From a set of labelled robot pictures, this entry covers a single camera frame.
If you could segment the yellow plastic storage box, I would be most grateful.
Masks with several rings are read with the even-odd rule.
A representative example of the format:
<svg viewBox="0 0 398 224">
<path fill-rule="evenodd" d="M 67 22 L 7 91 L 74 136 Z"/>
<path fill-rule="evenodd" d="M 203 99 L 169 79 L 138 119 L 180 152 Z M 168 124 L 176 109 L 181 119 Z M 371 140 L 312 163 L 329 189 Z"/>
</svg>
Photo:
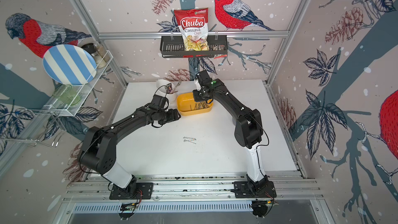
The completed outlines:
<svg viewBox="0 0 398 224">
<path fill-rule="evenodd" d="M 184 93 L 177 97 L 177 109 L 182 116 L 208 113 L 212 107 L 213 103 L 207 104 L 206 101 L 196 102 L 192 92 Z"/>
</svg>

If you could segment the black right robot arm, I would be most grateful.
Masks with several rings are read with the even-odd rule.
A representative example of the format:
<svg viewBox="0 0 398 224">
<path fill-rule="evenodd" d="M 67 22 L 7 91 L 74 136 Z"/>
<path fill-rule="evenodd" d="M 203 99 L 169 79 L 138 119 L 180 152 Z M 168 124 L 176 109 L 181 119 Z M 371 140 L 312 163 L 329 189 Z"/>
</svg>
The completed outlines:
<svg viewBox="0 0 398 224">
<path fill-rule="evenodd" d="M 248 156 L 247 187 L 256 196 L 268 184 L 268 177 L 261 165 L 259 147 L 261 146 L 264 129 L 261 114 L 241 103 L 219 79 L 212 79 L 206 70 L 196 74 L 196 90 L 193 97 L 196 102 L 207 104 L 214 100 L 220 103 L 235 121 L 234 137 L 241 147 L 246 148 Z"/>
</svg>

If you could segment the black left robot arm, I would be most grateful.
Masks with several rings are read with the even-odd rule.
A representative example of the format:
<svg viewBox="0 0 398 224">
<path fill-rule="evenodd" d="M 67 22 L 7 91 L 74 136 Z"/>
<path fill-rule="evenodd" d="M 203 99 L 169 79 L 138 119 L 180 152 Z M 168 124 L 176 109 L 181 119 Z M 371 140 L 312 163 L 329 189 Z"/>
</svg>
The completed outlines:
<svg viewBox="0 0 398 224">
<path fill-rule="evenodd" d="M 79 167 L 95 171 L 122 192 L 136 192 L 136 178 L 117 162 L 117 145 L 139 128 L 151 125 L 160 128 L 181 118 L 177 109 L 168 109 L 169 100 L 155 94 L 152 101 L 139 107 L 122 120 L 88 130 L 78 155 Z"/>
</svg>

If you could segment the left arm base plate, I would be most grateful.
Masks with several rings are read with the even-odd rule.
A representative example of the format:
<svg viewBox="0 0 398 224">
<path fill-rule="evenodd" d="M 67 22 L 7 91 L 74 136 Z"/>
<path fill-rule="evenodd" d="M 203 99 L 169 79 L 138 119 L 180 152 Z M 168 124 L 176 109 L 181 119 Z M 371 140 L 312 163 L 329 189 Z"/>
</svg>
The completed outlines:
<svg viewBox="0 0 398 224">
<path fill-rule="evenodd" d="M 126 188 L 113 185 L 110 191 L 110 200 L 149 200 L 151 199 L 154 183 L 138 183 L 137 178 L 133 177 L 132 181 Z"/>
</svg>

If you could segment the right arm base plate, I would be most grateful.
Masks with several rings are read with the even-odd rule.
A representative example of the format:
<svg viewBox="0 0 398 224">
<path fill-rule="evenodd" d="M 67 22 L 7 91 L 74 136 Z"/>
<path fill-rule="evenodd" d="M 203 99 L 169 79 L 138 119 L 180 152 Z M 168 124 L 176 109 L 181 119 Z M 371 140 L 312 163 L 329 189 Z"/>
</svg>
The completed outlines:
<svg viewBox="0 0 398 224">
<path fill-rule="evenodd" d="M 269 180 L 268 176 L 261 176 L 259 181 L 252 180 L 246 175 L 246 181 L 235 181 L 233 183 L 232 193 L 235 198 L 276 198 L 276 190 L 274 183 Z"/>
</svg>

